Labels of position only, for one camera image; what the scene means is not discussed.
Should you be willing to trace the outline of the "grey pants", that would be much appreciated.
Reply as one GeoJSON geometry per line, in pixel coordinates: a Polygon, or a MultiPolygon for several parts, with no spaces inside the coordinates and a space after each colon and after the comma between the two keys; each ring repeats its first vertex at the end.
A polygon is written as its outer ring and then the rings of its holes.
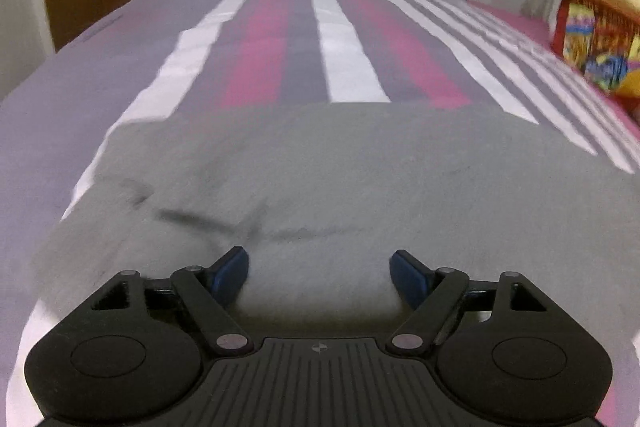
{"type": "Polygon", "coordinates": [[[250,254],[239,320],[387,331],[405,249],[476,279],[520,272],[639,384],[639,180],[485,104],[237,108],[115,130],[92,187],[35,254],[56,317],[118,271],[167,277],[250,254]]]}

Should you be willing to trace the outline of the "striped pink purple bedsheet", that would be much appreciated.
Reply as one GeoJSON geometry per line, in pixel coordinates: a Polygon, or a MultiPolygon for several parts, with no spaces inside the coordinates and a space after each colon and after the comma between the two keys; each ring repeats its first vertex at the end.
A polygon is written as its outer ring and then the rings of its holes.
{"type": "MultiPolygon", "coordinates": [[[[639,132],[518,17],[460,0],[134,0],[1,104],[1,421],[40,418],[27,350],[61,317],[34,256],[92,187],[125,124],[237,108],[485,104],[542,124],[639,180],[639,132]]],[[[639,421],[639,385],[604,417],[639,421]]]]}

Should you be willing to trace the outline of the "colourful red-bordered quilt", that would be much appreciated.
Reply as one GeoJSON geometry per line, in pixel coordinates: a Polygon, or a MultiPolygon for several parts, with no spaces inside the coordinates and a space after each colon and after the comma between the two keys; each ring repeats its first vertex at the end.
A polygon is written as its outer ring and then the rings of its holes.
{"type": "Polygon", "coordinates": [[[639,5],[623,0],[560,0],[551,49],[639,120],[639,5]]]}

